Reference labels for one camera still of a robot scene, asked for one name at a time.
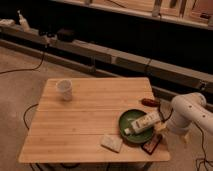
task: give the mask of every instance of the wooden table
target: wooden table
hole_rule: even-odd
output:
[[[154,98],[147,78],[70,78],[73,100],[60,100],[49,79],[25,140],[21,163],[168,161],[165,140],[153,155],[123,144],[115,153],[100,146],[103,134],[120,136],[118,119],[128,109],[151,112],[140,99]]]

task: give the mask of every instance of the red handle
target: red handle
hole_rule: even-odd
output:
[[[148,99],[148,98],[143,98],[141,100],[141,103],[144,106],[149,106],[149,107],[158,107],[158,106],[160,106],[160,102],[159,101]]]

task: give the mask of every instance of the power strip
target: power strip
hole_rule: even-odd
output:
[[[13,26],[15,21],[12,19],[0,19],[0,26]]]

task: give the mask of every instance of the wall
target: wall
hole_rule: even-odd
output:
[[[37,29],[72,28],[78,39],[213,74],[213,32],[209,30],[48,0],[1,0],[0,18],[18,22],[17,9]]]

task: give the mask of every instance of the table leg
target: table leg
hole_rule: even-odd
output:
[[[153,162],[147,162],[145,163],[145,165],[143,166],[142,170],[143,171],[148,171],[149,168],[152,166]]]

